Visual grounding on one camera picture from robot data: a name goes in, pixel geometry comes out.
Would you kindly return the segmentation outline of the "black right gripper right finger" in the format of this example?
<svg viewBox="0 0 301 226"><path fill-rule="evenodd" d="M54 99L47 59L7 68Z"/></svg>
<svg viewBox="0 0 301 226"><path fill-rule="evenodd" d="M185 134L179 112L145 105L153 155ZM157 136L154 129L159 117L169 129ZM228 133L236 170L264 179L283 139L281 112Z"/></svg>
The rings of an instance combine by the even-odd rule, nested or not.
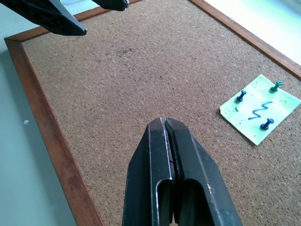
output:
<svg viewBox="0 0 301 226"><path fill-rule="evenodd" d="M166 118L174 171L174 219L180 226L240 226L218 165L188 127Z"/></svg>

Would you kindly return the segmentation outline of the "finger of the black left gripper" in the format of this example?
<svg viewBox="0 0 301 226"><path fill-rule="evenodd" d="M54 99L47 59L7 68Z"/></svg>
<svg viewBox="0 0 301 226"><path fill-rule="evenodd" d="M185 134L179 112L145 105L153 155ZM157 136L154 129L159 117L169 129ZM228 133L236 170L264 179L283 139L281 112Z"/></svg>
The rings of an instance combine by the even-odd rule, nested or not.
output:
<svg viewBox="0 0 301 226"><path fill-rule="evenodd" d="M58 0L1 0L0 3L51 33L84 36L86 28Z"/></svg>
<svg viewBox="0 0 301 226"><path fill-rule="evenodd" d="M92 0L94 3L102 7L103 9L124 11L129 5L129 0Z"/></svg>

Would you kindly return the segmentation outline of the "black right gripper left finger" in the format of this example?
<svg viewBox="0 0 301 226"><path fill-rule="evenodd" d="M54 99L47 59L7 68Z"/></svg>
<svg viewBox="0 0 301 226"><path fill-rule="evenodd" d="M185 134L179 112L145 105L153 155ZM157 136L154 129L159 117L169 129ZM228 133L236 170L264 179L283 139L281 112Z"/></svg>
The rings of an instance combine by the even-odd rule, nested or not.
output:
<svg viewBox="0 0 301 226"><path fill-rule="evenodd" d="M146 126L127 169L124 226L168 226L172 222L173 159L162 118Z"/></svg>

